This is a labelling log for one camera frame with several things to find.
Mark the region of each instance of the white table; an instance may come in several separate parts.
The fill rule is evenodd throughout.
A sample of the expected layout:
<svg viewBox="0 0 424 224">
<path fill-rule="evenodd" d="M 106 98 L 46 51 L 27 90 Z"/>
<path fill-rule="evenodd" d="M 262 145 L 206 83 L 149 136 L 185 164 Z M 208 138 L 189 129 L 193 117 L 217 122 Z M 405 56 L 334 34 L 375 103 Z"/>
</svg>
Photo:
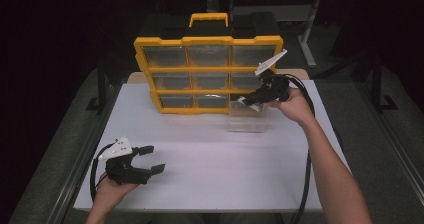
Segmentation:
<svg viewBox="0 0 424 224">
<path fill-rule="evenodd" d="M 346 163 L 313 81 L 304 81 L 317 120 Z M 159 114 L 147 84 L 124 84 L 100 140 L 98 151 L 122 136 L 132 147 L 155 146 L 132 165 L 150 169 L 165 163 L 119 204 L 141 212 L 292 212 L 299 208 L 307 156 L 302 129 L 277 109 L 269 109 L 264 133 L 227 131 L 227 115 Z M 97 179 L 104 172 L 99 162 Z M 74 208 L 92 206 L 87 172 Z M 306 211 L 321 211 L 311 176 Z"/>
</svg>

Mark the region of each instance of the yellow handle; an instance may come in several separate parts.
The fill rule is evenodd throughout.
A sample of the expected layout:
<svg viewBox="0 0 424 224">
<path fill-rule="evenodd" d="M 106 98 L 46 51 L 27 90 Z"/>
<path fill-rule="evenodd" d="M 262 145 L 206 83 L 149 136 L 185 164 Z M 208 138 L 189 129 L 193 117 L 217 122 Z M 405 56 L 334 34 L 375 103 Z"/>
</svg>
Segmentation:
<svg viewBox="0 0 424 224">
<path fill-rule="evenodd" d="M 225 26 L 228 27 L 227 13 L 193 13 L 191 14 L 189 27 L 193 26 L 194 21 L 217 21 L 217 20 L 225 20 Z"/>
</svg>

